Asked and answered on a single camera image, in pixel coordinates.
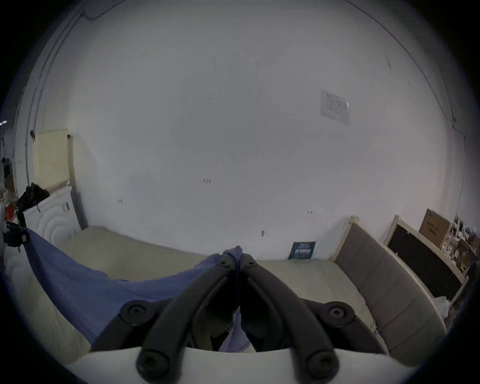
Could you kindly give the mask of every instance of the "red object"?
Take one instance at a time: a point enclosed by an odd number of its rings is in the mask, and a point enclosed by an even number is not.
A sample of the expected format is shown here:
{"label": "red object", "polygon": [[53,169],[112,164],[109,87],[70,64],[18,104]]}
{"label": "red object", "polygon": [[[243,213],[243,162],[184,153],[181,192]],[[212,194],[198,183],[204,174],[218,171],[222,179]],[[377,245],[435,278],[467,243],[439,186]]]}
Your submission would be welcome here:
{"label": "red object", "polygon": [[13,204],[10,204],[7,209],[5,209],[5,215],[7,216],[8,221],[13,220],[13,216],[15,215],[15,207]]}

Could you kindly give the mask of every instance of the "black plastic part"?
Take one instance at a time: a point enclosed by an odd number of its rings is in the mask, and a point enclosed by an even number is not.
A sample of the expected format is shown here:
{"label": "black plastic part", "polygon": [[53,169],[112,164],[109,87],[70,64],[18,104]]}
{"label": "black plastic part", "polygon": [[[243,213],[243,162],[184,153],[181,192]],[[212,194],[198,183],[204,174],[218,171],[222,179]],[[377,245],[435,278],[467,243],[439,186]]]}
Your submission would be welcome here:
{"label": "black plastic part", "polygon": [[[311,300],[303,300],[317,320],[322,323],[328,338],[335,348],[346,349],[356,352],[385,354],[382,346],[375,335],[355,315],[352,307],[341,301],[331,301],[327,304],[317,303]],[[343,313],[340,317],[336,310]]]}
{"label": "black plastic part", "polygon": [[320,318],[323,323],[334,328],[344,327],[355,318],[355,311],[341,301],[331,301],[322,306]]}
{"label": "black plastic part", "polygon": [[[285,336],[277,337],[279,344],[276,348],[281,348],[286,343],[285,347],[293,349],[299,381],[327,383],[332,380],[338,372],[338,357],[320,322],[287,285],[259,266],[250,255],[243,254],[240,261],[242,315],[244,306],[249,306],[250,301],[255,300],[255,294],[262,301],[268,297],[265,305],[268,308],[267,318],[272,319],[271,325],[276,325],[278,315],[281,317]],[[242,328],[247,336],[252,334],[256,320],[255,316],[242,319]],[[264,344],[266,341],[272,343],[272,338],[265,340]]]}
{"label": "black plastic part", "polygon": [[291,348],[301,383],[326,383],[336,375],[334,347],[383,353],[348,304],[300,299],[246,254],[239,271],[225,255],[174,299],[124,304],[91,351],[142,345],[140,375],[150,383],[170,383],[179,375],[183,347],[219,349],[238,305],[241,327],[255,350]]}
{"label": "black plastic part", "polygon": [[[198,329],[201,328],[198,323],[197,332],[189,332],[192,321],[196,316],[199,322],[202,317],[198,314],[199,310],[204,311],[221,288],[231,287],[227,284],[228,276],[234,276],[234,270],[233,257],[223,256],[217,265],[198,276],[165,308],[148,332],[137,358],[137,370],[146,381],[167,383],[176,380],[180,373],[182,347],[196,347],[196,343],[207,344],[207,341],[202,339],[202,331],[205,329]],[[225,305],[229,307],[231,324],[233,300]]]}
{"label": "black plastic part", "polygon": [[97,337],[90,352],[139,347],[155,319],[170,301],[171,299],[167,299],[148,303],[143,300],[132,300],[125,303],[120,313]]}
{"label": "black plastic part", "polygon": [[155,309],[147,301],[132,300],[122,305],[119,315],[127,324],[140,327],[152,321]]}

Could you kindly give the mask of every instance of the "bed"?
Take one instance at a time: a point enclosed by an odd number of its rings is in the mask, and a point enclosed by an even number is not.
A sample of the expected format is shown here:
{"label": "bed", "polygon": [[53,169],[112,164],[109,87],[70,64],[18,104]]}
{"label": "bed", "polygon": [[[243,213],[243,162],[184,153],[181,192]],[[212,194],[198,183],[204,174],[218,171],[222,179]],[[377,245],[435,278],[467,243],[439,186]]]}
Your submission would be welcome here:
{"label": "bed", "polygon": [[[147,244],[103,227],[83,230],[60,249],[110,278],[130,281],[170,276],[206,257]],[[351,305],[377,334],[385,352],[405,365],[420,364],[445,335],[428,290],[395,255],[370,237],[354,216],[330,260],[258,263],[301,298]],[[30,330],[54,358],[68,364],[88,353],[90,344],[50,301],[24,251],[10,248],[5,253],[5,276]]]}

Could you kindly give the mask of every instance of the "cardboard box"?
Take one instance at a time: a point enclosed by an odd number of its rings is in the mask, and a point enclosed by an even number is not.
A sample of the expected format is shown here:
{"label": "cardboard box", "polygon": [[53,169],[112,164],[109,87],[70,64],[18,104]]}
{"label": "cardboard box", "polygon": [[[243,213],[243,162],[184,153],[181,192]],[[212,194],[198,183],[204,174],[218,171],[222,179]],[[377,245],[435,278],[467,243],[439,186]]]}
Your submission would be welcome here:
{"label": "cardboard box", "polygon": [[420,227],[420,234],[430,240],[437,248],[442,246],[445,235],[450,228],[450,222],[438,213],[427,209]]}

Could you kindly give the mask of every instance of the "blue blanket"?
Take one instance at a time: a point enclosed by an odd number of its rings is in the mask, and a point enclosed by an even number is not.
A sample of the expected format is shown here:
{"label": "blue blanket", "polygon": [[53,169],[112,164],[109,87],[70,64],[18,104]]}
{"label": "blue blanket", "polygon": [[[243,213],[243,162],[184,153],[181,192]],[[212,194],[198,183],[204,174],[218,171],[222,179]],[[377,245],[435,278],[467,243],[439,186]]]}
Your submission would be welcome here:
{"label": "blue blanket", "polygon": [[[93,344],[108,323],[131,300],[153,302],[177,296],[203,272],[217,264],[222,255],[213,254],[194,268],[156,280],[112,280],[103,272],[78,264],[35,232],[27,229],[30,241],[25,250],[32,270],[60,313]],[[242,249],[225,251],[237,264]],[[239,351],[249,344],[236,313],[234,328],[222,351]]]}

